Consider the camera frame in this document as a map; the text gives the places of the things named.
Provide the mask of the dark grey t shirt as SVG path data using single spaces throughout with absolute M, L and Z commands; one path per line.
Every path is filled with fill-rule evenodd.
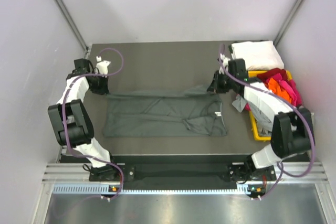
M 226 136 L 222 101 L 207 86 L 108 95 L 105 137 Z

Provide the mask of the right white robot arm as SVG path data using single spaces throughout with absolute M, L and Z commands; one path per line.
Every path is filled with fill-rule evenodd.
M 264 174 L 264 168 L 280 165 L 288 157 L 310 151 L 308 168 L 299 175 L 306 176 L 316 157 L 311 112 L 276 95 L 258 78 L 249 77 L 244 59 L 220 55 L 218 63 L 220 69 L 215 71 L 207 90 L 218 94 L 234 91 L 256 106 L 272 124 L 270 143 L 246 158 L 246 176 L 256 180 Z

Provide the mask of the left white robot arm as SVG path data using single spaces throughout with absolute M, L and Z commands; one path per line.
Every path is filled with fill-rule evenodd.
M 76 157 L 84 157 L 91 166 L 83 165 L 91 181 L 113 181 L 120 178 L 109 151 L 95 139 L 93 123 L 83 104 L 87 91 L 109 94 L 109 61 L 98 58 L 96 66 L 88 59 L 74 61 L 75 69 L 66 78 L 66 88 L 57 104 L 48 107 L 48 116 L 60 146 L 71 148 Z

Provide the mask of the yellow plastic basket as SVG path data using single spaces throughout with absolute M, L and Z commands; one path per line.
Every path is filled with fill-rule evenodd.
M 279 68 L 274 68 L 268 71 L 253 70 L 248 71 L 248 76 L 250 78 L 261 76 L 261 80 L 266 88 L 269 88 L 269 80 L 273 79 L 273 81 L 271 81 L 270 90 L 281 98 L 284 98 L 290 104 L 294 105 L 296 103 L 297 97 L 290 85 L 292 77 L 289 71 Z M 249 113 L 254 139 L 256 141 L 269 141 L 271 132 L 266 129 L 268 118 L 262 119 L 261 111 L 259 109 L 252 110 L 252 106 L 249 105 L 249 103 L 245 105 L 245 110 Z

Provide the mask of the dark red t shirt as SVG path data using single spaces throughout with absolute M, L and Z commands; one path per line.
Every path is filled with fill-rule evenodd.
M 258 74 L 257 78 L 264 83 L 268 83 L 271 78 L 276 77 L 276 80 L 288 80 L 287 72 L 285 69 L 273 68 L 264 73 Z

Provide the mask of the folded white t shirt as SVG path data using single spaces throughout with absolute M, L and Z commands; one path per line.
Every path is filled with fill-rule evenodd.
M 248 71 L 284 68 L 284 62 L 272 40 L 236 42 L 231 48 L 233 59 L 244 59 Z

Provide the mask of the orange t shirt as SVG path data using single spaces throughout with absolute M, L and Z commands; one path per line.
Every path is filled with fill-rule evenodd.
M 281 85 L 275 79 L 273 78 L 269 79 L 267 83 L 267 88 L 277 96 L 291 103 L 291 97 L 289 93 L 284 88 L 282 88 Z

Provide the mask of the light grey t shirt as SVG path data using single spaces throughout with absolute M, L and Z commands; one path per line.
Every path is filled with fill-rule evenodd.
M 252 112 L 256 120 L 258 134 L 260 136 L 271 136 L 273 123 L 254 104 L 247 102 L 242 96 L 238 94 L 236 99 L 232 102 L 232 105 L 238 112 L 242 112 L 243 110 Z

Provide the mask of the pink t shirt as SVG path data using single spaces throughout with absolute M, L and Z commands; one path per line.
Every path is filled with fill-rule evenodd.
M 281 85 L 282 88 L 284 88 L 289 93 L 289 95 L 291 97 L 291 104 L 296 106 L 296 107 L 300 107 L 302 105 L 302 98 L 301 98 L 301 95 L 300 95 L 300 93 L 299 93 L 299 91 L 296 87 L 296 83 L 294 82 L 294 80 L 288 78 L 287 81 L 285 81 L 285 80 L 276 80 L 276 81 Z

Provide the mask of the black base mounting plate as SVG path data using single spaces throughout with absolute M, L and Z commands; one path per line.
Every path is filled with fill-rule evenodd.
M 270 166 L 252 175 L 244 162 L 248 155 L 119 155 L 113 162 L 124 177 L 124 189 L 232 189 L 246 182 L 274 182 L 275 169 Z

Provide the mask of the left aluminium corner post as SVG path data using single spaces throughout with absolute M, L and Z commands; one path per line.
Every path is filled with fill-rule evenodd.
M 83 49 L 83 51 L 85 52 L 85 54 L 87 54 L 87 52 L 89 51 L 89 46 L 87 45 L 87 43 L 85 42 L 81 32 L 79 31 L 74 19 L 72 18 L 65 2 L 63 0 L 54 0 L 59 11 L 61 12 L 62 16 L 64 17 L 67 25 L 69 26 L 70 30 L 72 31 L 73 35 L 75 36 L 77 42 L 79 43 L 79 45 L 81 46 L 81 48 Z

